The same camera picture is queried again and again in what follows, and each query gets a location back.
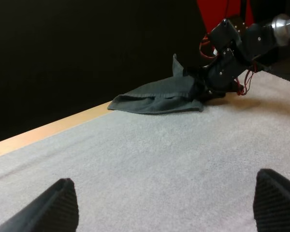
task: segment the dark gray cloth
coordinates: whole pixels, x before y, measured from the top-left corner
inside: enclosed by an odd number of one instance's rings
[[[194,99],[194,78],[183,76],[184,68],[173,55],[173,76],[138,87],[118,95],[109,110],[138,114],[166,114],[183,111],[202,111],[203,104]]]

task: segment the wooden table edge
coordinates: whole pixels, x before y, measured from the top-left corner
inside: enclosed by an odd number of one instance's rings
[[[86,121],[105,115],[111,112],[107,110],[109,104],[110,102],[98,105],[75,115],[60,119],[58,121],[16,135],[12,138],[0,141],[0,156],[82,124]]]

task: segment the black wall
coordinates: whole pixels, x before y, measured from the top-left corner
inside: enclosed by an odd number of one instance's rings
[[[205,64],[196,0],[0,0],[0,140]]]

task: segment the gray textured mat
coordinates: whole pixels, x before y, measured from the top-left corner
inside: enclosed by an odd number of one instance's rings
[[[255,232],[257,171],[290,179],[290,82],[252,84],[203,113],[114,112],[0,157],[0,224],[70,177],[79,232]]]

